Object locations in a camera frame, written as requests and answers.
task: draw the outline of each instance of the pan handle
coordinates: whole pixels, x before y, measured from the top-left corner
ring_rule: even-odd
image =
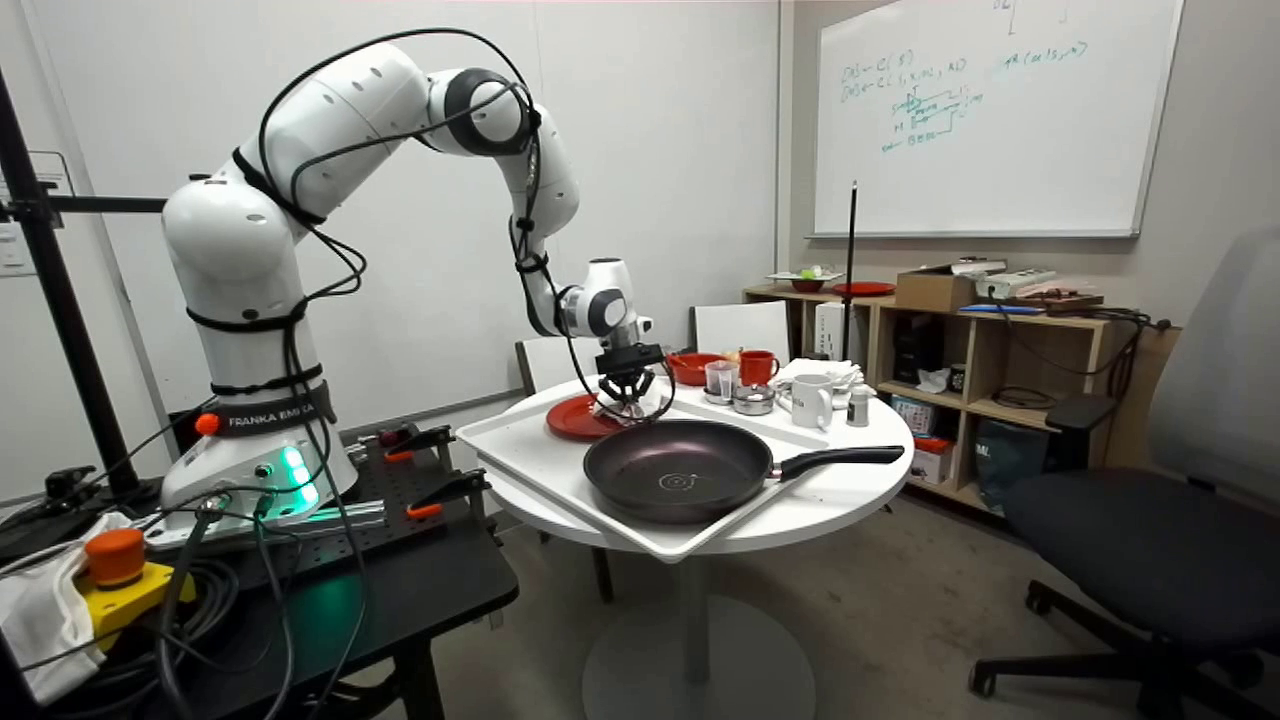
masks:
[[[901,443],[858,443],[858,447],[820,447],[820,452],[799,452],[777,465],[777,481],[793,481],[817,465],[890,465],[901,461]]]

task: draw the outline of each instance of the round white table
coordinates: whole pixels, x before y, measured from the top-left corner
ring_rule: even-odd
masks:
[[[577,544],[634,551],[634,544],[599,527],[592,516],[530,490],[530,477],[580,477],[571,452],[530,469],[530,477],[516,477],[513,465],[487,465],[487,443],[567,443],[530,425],[542,425],[542,409],[577,394],[577,383],[554,383],[509,409],[509,425],[525,432],[521,439],[467,428],[459,428],[459,439],[478,452],[482,481],[516,519]],[[869,428],[846,428],[845,411],[835,411],[827,432],[794,428],[778,409],[771,416],[738,416],[707,403],[700,389],[678,389],[671,416],[674,411],[722,421],[777,447],[799,452],[902,443],[895,465],[827,465],[793,481],[794,490],[711,536],[693,557],[759,551],[838,532],[881,514],[902,490],[917,447],[909,425],[881,399],[873,399]],[[638,605],[610,616],[584,667],[584,711],[588,720],[799,720],[817,711],[817,684],[803,647],[783,625],[745,599],[707,597],[695,572],[678,572],[678,608]]]

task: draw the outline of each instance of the table top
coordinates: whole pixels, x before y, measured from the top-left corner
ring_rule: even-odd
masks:
[[[449,503],[435,525],[407,525],[399,507],[438,484],[438,474],[387,469],[381,457],[355,465],[355,502],[383,502],[383,525],[355,527],[362,549],[362,576],[352,562],[323,562],[283,583],[294,684],[318,687],[336,667],[355,611],[362,625],[343,673],[397,658],[407,645],[430,642],[455,625],[478,621],[516,599],[516,576],[482,527],[482,514]],[[343,536],[300,542],[276,549],[280,567],[293,551],[343,551]],[[251,551],[229,564],[257,583]],[[268,590],[246,590],[232,616],[198,645],[215,667],[198,661],[178,664],[178,687],[195,718],[257,718],[273,705],[283,673],[283,631]],[[170,718],[161,693],[136,718]]]
[[[580,383],[554,383],[546,394],[521,399],[502,416],[513,416],[513,425],[542,425],[542,411],[534,411],[534,409],[546,409],[546,403],[577,397],[577,394],[580,394]],[[827,469],[817,469],[817,474],[793,481],[794,484],[793,494],[777,497],[767,507],[747,516],[745,525],[728,527],[722,536],[700,544],[695,557],[759,551],[759,549],[799,544],[799,542],[846,527],[846,525],[873,516],[874,507],[883,507],[902,490],[912,447],[917,447],[909,425],[881,399],[873,399],[869,428],[846,428],[845,411],[838,411],[827,432],[794,428],[793,416],[778,409],[771,416],[738,416],[722,403],[707,403],[700,389],[678,389],[674,409],[689,409],[700,421],[722,421],[722,425],[736,425],[747,432],[799,435],[799,443],[806,443],[806,447],[838,447],[838,443],[902,443],[909,447],[895,465],[827,465]],[[542,432],[542,443],[546,443],[546,457],[554,457],[571,439]],[[571,461],[571,457],[577,452],[563,452],[563,461],[540,465],[534,474],[553,469],[563,477],[584,477],[580,461]],[[563,536],[563,542],[577,542],[577,544],[634,551],[634,544],[605,532],[599,525],[584,519],[580,514],[534,494],[529,484],[529,477],[513,477],[502,465],[487,465],[482,452],[478,452],[478,465],[482,465],[482,481],[494,494],[494,502],[513,516],[521,516],[525,525],[553,532],[553,536]]]

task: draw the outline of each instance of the floor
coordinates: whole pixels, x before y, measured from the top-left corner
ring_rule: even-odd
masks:
[[[592,551],[529,527],[499,527],[521,576],[521,599],[493,621],[455,630],[435,645],[435,678],[452,720],[577,720],[584,718],[584,664],[617,611],[668,594],[671,567],[610,557],[617,605],[597,597]],[[1121,720],[1127,684],[999,682],[993,699],[969,693],[975,658],[1087,651],[1083,631],[1059,616],[1024,611],[1024,583],[1050,576],[1033,551],[989,525],[901,497],[835,536],[695,562],[716,597],[777,616],[817,678],[820,720]],[[1280,707],[1280,682],[1255,687]]]

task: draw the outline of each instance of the black frying pan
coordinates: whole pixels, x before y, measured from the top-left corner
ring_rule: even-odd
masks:
[[[707,425],[659,421],[617,432],[588,447],[584,474],[605,514],[642,525],[711,525],[765,494],[765,481],[793,481],[817,465],[890,465],[901,443],[799,452],[771,469],[759,435]]]

